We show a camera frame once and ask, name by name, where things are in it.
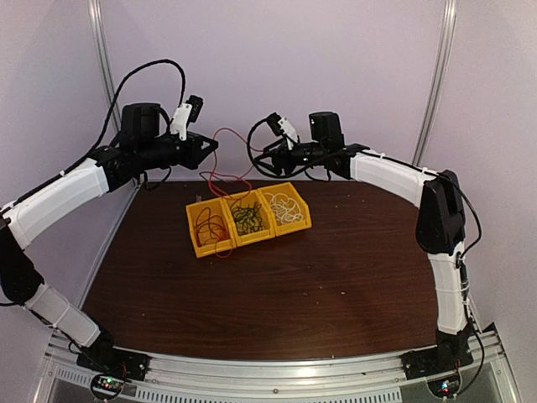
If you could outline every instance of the wooden table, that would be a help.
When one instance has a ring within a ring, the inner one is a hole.
[[[433,344],[434,282],[414,239],[417,210],[366,184],[294,184],[313,228],[228,259],[194,255],[185,205],[211,198],[205,182],[140,191],[84,309],[120,347],[209,359],[351,357]]]

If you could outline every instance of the white backdrop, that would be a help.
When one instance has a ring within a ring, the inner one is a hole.
[[[537,3],[459,4],[455,40],[424,163],[458,173],[482,220],[468,254],[472,294],[495,321],[524,402],[537,401]],[[469,219],[468,239],[475,235]]]
[[[348,143],[405,160],[420,132],[443,8],[441,0],[102,2],[115,82],[146,61],[177,60],[187,94],[206,101],[193,131],[212,136],[228,126],[246,135],[278,111],[308,139],[308,114],[332,110]],[[128,83],[121,104],[161,102],[172,113],[179,87],[172,67],[156,67]],[[256,144],[274,141],[264,132]],[[242,174],[244,147],[226,136],[219,171]],[[182,168],[173,178],[199,179]]]
[[[106,112],[87,2],[2,2],[0,205],[87,151]],[[99,249],[131,193],[126,187],[70,214],[28,249],[37,270],[80,302]],[[6,301],[0,291],[0,301]],[[26,402],[49,331],[19,307],[0,308],[0,401]]]

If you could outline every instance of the yellow tray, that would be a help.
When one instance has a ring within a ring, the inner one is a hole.
[[[278,215],[278,209],[275,207],[276,212],[274,212],[271,208],[273,199],[276,202],[285,203],[286,206],[294,207],[293,212],[300,214],[302,219],[291,223],[282,221],[281,216]],[[263,219],[263,228],[255,233],[239,235],[240,228],[237,228],[233,220],[234,209],[235,207],[252,207],[255,203],[259,203],[260,206],[259,214]],[[186,215],[190,238],[198,258],[311,228],[310,209],[290,182],[261,187],[249,193],[245,191],[230,195],[230,197],[190,204],[186,206]],[[213,224],[212,231],[207,222],[209,216]],[[214,228],[218,228],[219,233],[215,233]],[[218,237],[223,238],[224,230],[228,238],[216,241]]]

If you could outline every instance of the dark wood surface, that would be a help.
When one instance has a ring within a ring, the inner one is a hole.
[[[211,198],[206,183],[140,191],[84,309],[118,346],[209,359],[350,357],[433,344],[434,282],[414,240],[417,210],[356,182],[294,184],[312,229],[228,259],[194,255],[185,205]]]

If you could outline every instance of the white cable bundle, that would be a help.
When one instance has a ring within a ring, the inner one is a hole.
[[[291,224],[292,222],[304,220],[299,203],[293,197],[289,197],[284,193],[265,193],[270,196],[268,203],[276,216],[278,225]]]

